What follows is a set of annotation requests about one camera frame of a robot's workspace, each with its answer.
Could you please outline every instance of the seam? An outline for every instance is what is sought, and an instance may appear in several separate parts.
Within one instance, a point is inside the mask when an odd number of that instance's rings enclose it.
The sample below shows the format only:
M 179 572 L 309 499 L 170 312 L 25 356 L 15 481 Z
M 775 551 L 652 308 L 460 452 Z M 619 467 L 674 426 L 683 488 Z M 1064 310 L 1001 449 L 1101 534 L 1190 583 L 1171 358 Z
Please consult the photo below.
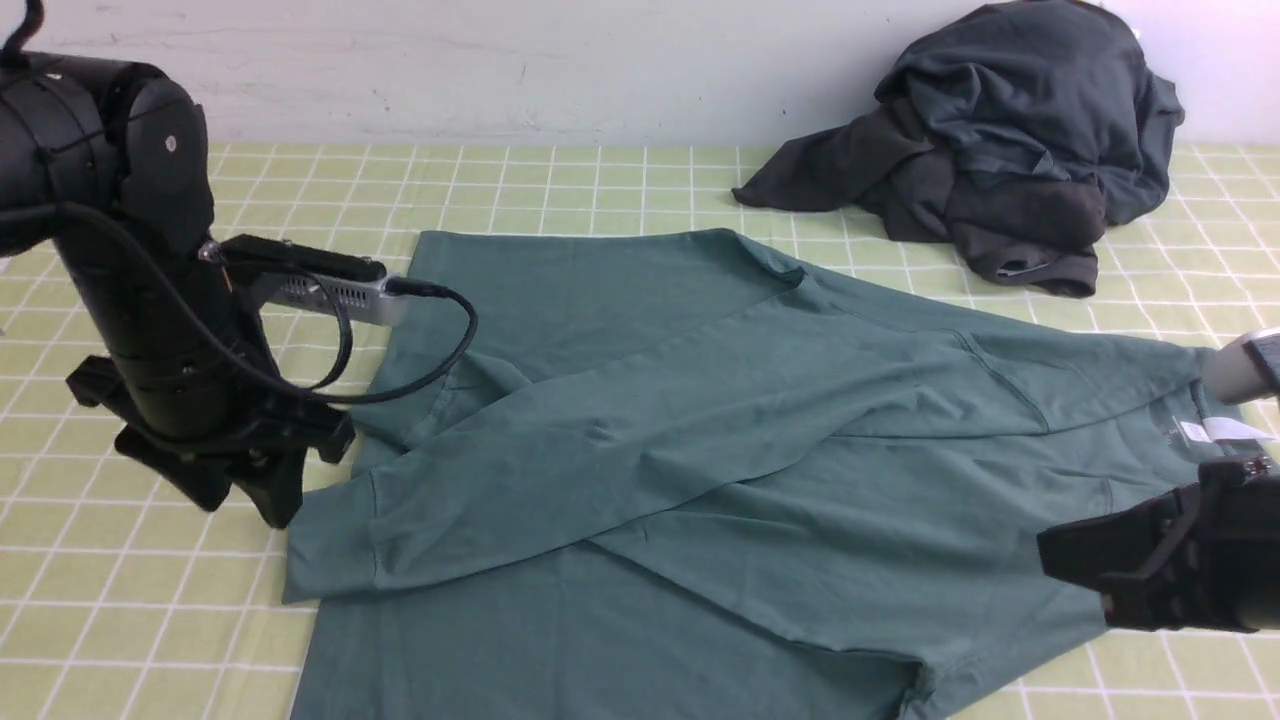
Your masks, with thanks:
M 448 373 L 444 374 L 439 391 L 435 393 L 435 397 L 431 398 L 431 405 L 426 409 L 422 419 L 410 429 L 408 436 L 406 436 L 406 445 L 408 445 L 408 447 L 416 447 L 422 442 L 424 438 L 420 437 L 422 429 L 428 423 L 439 419 L 439 415 L 444 413 L 444 410 L 453 401 L 453 392 L 458 383 L 457 369 L 458 365 L 454 365 Z
M 381 500 L 378 496 L 378 471 L 376 471 L 376 469 L 369 470 L 369 498 L 370 498 L 370 502 L 374 506 L 372 518 L 370 518 L 370 520 L 376 520 L 383 514 Z M 381 571 L 383 564 L 381 564 L 380 559 L 378 557 L 378 538 L 374 536 L 374 523 L 370 521 L 370 523 L 365 523 L 364 525 L 365 525 L 364 527 L 365 534 L 369 537 L 369 561 L 370 561 L 370 568 L 371 568 L 371 573 L 370 573 L 370 578 L 369 578 L 369 584 L 371 587 L 376 588 L 378 587 L 378 579 L 383 574 L 383 571 Z
M 1116 491 L 1115 487 L 1112 487 L 1112 483 L 1115 483 L 1115 480 L 1110 478 L 1102 482 L 1102 492 L 1105 500 L 1105 502 L 1102 503 L 1103 505 L 1102 515 L 1110 515 L 1116 506 Z
M 965 350 L 969 351 L 969 355 L 972 355 L 974 360 L 977 360 L 979 364 L 982 364 L 983 368 L 987 369 L 991 377 L 1000 380 L 1001 384 L 1009 388 L 1015 396 L 1018 396 L 1019 400 L 1021 400 L 1028 407 L 1030 407 L 1036 413 L 1036 418 L 1039 420 L 1041 428 L 1046 433 L 1052 432 L 1052 428 L 1048 424 L 1048 418 L 1044 416 L 1044 413 L 1039 409 L 1039 406 L 1032 402 L 1032 398 L 1028 397 L 1027 393 L 1023 392 L 1023 389 L 1014 383 L 1014 380 L 1009 379 L 1004 373 L 997 372 L 991 365 L 991 363 L 987 361 L 986 354 L 979 352 L 977 348 L 974 348 L 974 345 L 969 342 L 969 338 L 964 333 L 951 329 L 945 329 L 943 332 L 955 336 L 955 338 L 960 341 L 960 345 L 963 345 Z

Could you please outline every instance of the white wall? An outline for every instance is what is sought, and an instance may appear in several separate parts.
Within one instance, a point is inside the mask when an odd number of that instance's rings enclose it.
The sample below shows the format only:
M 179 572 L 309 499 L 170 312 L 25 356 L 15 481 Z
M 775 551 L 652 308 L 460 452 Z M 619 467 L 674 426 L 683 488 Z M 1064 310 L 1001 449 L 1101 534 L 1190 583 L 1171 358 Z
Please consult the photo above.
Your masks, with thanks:
M 979 4 L 51 0 L 32 47 L 161 67 L 215 140 L 773 145 L 868 110 L 908 42 Z M 1184 140 L 1280 142 L 1280 1 L 1108 6 L 1178 82 Z

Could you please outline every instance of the green t-shirt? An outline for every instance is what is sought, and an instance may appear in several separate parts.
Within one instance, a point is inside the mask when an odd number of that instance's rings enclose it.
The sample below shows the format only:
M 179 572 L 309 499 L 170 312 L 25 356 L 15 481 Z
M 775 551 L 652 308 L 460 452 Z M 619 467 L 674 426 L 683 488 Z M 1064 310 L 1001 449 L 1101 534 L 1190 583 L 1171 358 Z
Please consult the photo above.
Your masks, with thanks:
M 1194 482 L 1208 350 L 900 293 L 730 231 L 424 233 L 481 324 L 353 414 L 285 601 L 297 720 L 945 717 L 1105 630 L 1036 534 Z M 372 383 L 465 316 L 421 302 Z

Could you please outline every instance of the cable connector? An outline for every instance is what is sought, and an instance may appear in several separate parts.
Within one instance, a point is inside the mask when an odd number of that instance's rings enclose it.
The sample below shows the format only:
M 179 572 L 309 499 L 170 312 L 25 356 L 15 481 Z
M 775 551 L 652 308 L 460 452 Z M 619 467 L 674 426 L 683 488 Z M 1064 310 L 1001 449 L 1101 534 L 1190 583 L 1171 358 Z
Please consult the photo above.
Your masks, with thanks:
M 412 295 L 415 297 L 451 297 L 453 295 L 453 291 L 443 284 L 398 275 L 387 278 L 383 290 L 392 295 Z

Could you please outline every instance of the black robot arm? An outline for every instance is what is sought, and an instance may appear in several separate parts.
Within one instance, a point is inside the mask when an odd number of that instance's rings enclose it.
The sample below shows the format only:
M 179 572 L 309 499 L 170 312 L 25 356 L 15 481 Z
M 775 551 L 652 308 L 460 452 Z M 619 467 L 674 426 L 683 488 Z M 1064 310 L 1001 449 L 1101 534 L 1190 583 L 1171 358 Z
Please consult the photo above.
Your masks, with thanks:
M 302 501 L 315 450 L 338 462 L 355 430 L 333 404 L 380 402 L 434 382 L 476 331 L 449 288 L 390 277 L 379 263 L 241 236 L 210 236 L 214 197 L 201 108 L 143 63 L 23 53 L 42 8 L 0 53 L 0 256 L 51 240 L 109 357 L 68 378 L 78 402 L 124 420 L 122 455 L 206 511 L 241 487 L 274 528 Z M 317 392 L 351 355 L 352 318 L 388 323 L 410 296 L 445 297 L 471 323 L 417 382 L 375 395 Z M 285 382 L 259 310 L 328 311 L 342 328 L 334 372 Z
M 1228 343 L 1202 380 L 1228 405 L 1276 396 L 1280 329 Z M 1128 510 L 1046 529 L 1044 573 L 1100 593 L 1114 628 L 1280 628 L 1280 475 L 1262 455 L 1206 461 L 1198 475 Z

